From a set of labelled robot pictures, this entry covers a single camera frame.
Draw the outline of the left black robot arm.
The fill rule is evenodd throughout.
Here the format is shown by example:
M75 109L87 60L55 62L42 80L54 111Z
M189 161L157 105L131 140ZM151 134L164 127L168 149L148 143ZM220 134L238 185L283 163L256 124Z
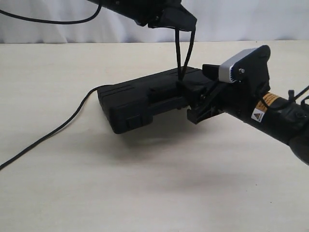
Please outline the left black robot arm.
M93 0L93 3L133 20L138 26L194 31L197 18L180 0Z

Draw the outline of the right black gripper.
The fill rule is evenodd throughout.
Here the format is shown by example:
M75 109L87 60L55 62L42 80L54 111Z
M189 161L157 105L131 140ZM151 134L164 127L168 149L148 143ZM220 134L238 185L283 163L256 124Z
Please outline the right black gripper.
M198 100L187 110L187 119L198 124L224 112L267 135L293 135L294 105L270 91L268 61L271 50L260 46L261 67L254 76L232 84L220 82L219 65L203 64L202 73L218 81L203 89Z

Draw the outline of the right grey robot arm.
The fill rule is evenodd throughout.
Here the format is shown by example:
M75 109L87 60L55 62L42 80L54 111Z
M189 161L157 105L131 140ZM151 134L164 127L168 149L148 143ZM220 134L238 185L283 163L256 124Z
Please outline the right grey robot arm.
M309 106L296 100L308 87L285 99L270 92L268 45L244 49L221 65L203 64L209 79L190 103L187 118L194 124L227 113L290 147L303 163L309 162Z

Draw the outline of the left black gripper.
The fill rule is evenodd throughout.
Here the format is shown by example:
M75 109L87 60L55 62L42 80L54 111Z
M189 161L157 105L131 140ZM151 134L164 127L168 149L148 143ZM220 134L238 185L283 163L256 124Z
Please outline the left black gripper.
M194 31L197 18L183 7L163 9L166 0L90 0L103 8L130 18L139 26Z

